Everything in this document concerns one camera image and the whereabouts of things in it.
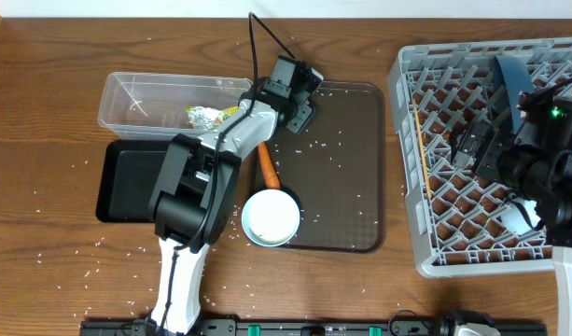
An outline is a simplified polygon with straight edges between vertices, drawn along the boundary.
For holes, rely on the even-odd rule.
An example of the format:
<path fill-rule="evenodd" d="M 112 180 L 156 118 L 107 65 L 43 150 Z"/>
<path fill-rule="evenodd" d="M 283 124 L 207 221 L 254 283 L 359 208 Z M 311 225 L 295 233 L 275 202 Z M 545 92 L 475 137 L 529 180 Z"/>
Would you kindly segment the wooden chopstick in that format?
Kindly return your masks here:
<path fill-rule="evenodd" d="M 419 148 L 419 153 L 420 153 L 420 158 L 421 158 L 422 171 L 423 171 L 424 181 L 425 181 L 425 185 L 426 185 L 426 195 L 427 195 L 428 200 L 432 201 L 432 193 L 431 193 L 429 176 L 428 176 L 428 171 L 427 171 L 427 164 L 426 164 L 426 153 L 425 153 L 425 149 L 424 149 L 424 142 L 423 142 L 423 136 L 422 136 L 423 134 L 422 134 L 421 124 L 420 124 L 420 120 L 419 120 L 417 104 L 415 103 L 415 100 L 413 98 L 412 98 L 412 110 L 413 110 L 414 121 L 415 121 L 415 129 L 417 132 L 418 148 Z"/>

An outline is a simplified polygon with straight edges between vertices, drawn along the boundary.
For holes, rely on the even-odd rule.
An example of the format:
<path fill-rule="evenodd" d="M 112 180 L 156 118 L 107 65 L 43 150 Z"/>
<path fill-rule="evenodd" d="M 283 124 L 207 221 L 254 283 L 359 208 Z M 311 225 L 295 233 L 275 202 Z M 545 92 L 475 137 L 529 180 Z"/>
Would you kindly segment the orange carrot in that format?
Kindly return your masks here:
<path fill-rule="evenodd" d="M 264 142 L 258 145 L 258 160 L 267 189 L 280 189 L 281 183 L 272 163 L 269 150 Z"/>

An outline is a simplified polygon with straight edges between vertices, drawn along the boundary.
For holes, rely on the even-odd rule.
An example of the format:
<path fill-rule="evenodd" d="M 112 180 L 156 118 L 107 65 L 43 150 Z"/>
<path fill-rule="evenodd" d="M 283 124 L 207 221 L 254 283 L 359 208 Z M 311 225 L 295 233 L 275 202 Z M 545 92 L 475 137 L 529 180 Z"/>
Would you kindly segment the dark blue plate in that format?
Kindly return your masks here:
<path fill-rule="evenodd" d="M 525 63 L 509 55 L 495 56 L 493 84 L 500 96 L 493 103 L 494 124 L 502 131 L 516 134 L 522 126 L 521 110 L 517 107 L 521 92 L 532 92 L 534 86 Z"/>

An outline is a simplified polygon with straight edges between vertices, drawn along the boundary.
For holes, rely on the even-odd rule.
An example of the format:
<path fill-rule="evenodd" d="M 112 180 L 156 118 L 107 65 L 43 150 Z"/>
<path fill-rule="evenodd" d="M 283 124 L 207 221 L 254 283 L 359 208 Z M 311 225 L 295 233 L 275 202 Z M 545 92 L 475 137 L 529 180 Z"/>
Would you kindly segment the yellow foil snack wrapper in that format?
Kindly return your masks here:
<path fill-rule="evenodd" d="M 205 106 L 190 106 L 186 108 L 188 120 L 196 130 L 209 131 L 221 125 L 238 111 L 237 106 L 225 109 L 215 109 Z"/>

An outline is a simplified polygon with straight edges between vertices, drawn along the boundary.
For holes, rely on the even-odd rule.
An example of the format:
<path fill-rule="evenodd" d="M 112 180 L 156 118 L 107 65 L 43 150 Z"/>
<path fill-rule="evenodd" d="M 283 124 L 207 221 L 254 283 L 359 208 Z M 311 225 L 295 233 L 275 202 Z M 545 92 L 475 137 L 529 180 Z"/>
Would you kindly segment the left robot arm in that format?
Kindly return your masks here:
<path fill-rule="evenodd" d="M 243 159 L 279 127 L 301 133 L 323 80 L 306 62 L 279 56 L 272 74 L 255 78 L 236 112 L 216 129 L 171 140 L 148 203 L 161 270 L 147 334 L 190 333 L 201 312 L 204 259 L 226 226 Z"/>

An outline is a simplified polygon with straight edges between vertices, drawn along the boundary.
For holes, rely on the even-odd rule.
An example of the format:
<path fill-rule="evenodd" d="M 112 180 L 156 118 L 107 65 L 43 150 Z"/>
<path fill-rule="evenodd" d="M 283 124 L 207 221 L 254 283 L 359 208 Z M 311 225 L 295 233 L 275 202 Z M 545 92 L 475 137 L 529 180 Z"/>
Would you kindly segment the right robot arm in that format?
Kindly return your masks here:
<path fill-rule="evenodd" d="M 455 166 L 507 188 L 506 198 L 535 202 L 546 232 L 558 288 L 558 332 L 572 335 L 572 97 L 557 88 L 523 92 L 525 119 L 517 133 L 472 121 L 449 136 Z"/>

